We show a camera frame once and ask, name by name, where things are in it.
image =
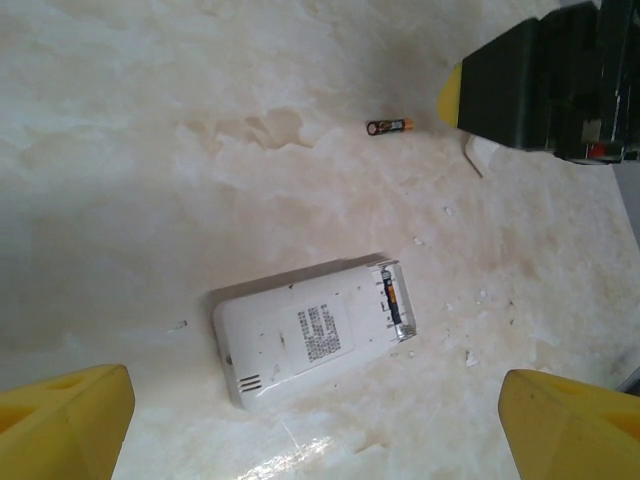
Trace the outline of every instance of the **marble surface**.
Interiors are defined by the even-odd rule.
[[[615,386],[640,364],[612,171],[500,150],[480,179],[435,118],[456,62],[556,5],[3,1],[0,387],[127,365],[116,479],[517,478],[507,370]],[[366,136],[396,116],[417,131]],[[209,292],[374,253],[403,263],[419,336],[233,407]]]

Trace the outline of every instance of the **yellow plastic block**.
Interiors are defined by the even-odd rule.
[[[640,398],[513,370],[499,412],[522,480],[640,479]]]
[[[453,128],[458,127],[458,112],[460,110],[460,88],[462,86],[462,63],[456,65],[449,80],[440,93],[438,99],[438,117]]]
[[[111,478],[134,403],[121,365],[0,393],[0,477]]]

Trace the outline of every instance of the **orange battery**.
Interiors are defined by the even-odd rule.
[[[372,137],[385,133],[401,133],[413,130],[413,120],[401,118],[399,120],[374,120],[367,123],[367,133]]]

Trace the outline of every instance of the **white device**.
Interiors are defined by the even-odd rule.
[[[392,261],[227,300],[213,326],[231,399],[249,411],[301,395],[416,334]]]

